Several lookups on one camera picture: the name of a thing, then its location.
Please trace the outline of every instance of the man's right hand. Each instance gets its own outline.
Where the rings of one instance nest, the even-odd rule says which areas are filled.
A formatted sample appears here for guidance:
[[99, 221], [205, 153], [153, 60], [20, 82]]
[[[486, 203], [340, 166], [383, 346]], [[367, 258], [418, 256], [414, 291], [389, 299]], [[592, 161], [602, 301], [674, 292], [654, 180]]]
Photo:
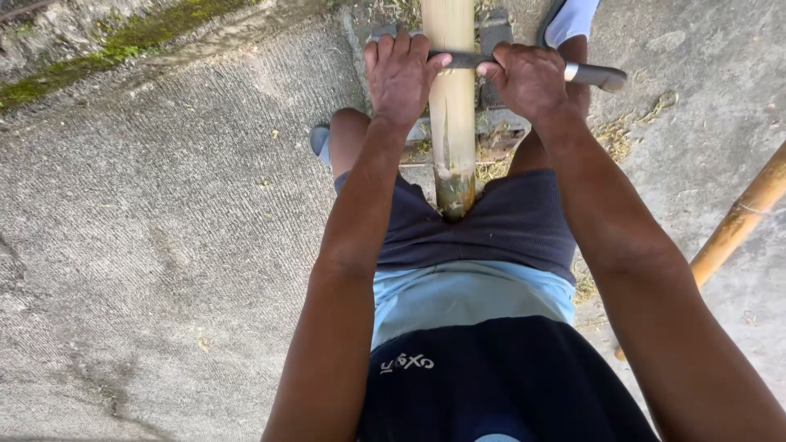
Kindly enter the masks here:
[[539, 117], [569, 105], [565, 62], [554, 49], [501, 42], [493, 55], [497, 63], [479, 64], [478, 74], [491, 80], [505, 105], [534, 126]]

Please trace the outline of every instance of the shorts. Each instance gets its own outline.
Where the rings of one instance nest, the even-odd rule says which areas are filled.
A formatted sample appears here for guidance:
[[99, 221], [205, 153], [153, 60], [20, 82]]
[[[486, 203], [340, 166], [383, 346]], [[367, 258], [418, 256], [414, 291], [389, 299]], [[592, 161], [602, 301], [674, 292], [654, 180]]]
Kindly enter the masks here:
[[[348, 173], [334, 182], [336, 192]], [[426, 201], [420, 186], [397, 175], [376, 269], [396, 271], [458, 260], [503, 261], [554, 273], [575, 286], [571, 273], [575, 250], [551, 169], [489, 181], [472, 210], [454, 224]]]

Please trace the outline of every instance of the foot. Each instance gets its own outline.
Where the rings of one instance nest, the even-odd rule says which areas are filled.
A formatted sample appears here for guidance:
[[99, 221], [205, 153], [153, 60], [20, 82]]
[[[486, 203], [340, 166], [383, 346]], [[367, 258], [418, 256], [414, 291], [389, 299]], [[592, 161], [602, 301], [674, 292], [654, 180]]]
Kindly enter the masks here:
[[560, 12], [547, 24], [545, 43], [556, 49], [565, 40], [576, 35], [584, 35], [589, 40], [592, 17], [599, 2], [600, 0], [564, 0]]
[[318, 124], [311, 128], [311, 132], [308, 134], [308, 144], [311, 146], [311, 152], [313, 152], [321, 162], [329, 166], [330, 151], [328, 149], [328, 135], [330, 135], [330, 126]]

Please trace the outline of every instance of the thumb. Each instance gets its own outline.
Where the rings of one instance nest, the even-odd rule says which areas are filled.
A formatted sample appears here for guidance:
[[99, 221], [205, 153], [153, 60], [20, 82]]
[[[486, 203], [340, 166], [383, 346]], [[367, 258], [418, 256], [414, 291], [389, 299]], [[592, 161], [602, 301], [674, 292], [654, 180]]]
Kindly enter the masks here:
[[452, 60], [453, 56], [449, 53], [438, 53], [434, 57], [429, 58], [426, 62], [428, 80], [433, 82], [434, 79], [437, 78], [439, 71], [442, 71], [442, 69], [449, 65]]
[[505, 85], [508, 83], [508, 75], [505, 73], [505, 70], [502, 66], [493, 61], [484, 61], [478, 64], [476, 71], [479, 75], [491, 80], [491, 83], [494, 84], [497, 91], [505, 89]]

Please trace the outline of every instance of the green moss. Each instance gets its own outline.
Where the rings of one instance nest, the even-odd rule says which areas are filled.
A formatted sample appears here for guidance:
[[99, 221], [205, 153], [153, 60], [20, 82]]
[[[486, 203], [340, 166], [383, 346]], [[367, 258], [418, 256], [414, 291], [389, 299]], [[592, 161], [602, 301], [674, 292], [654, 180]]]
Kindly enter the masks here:
[[106, 32], [103, 49], [70, 61], [58, 61], [16, 83], [0, 83], [0, 112], [7, 112], [96, 72], [114, 68], [139, 53], [158, 53], [160, 45], [212, 17], [257, 3], [257, 0], [183, 0], [145, 17], [110, 13], [96, 23]]

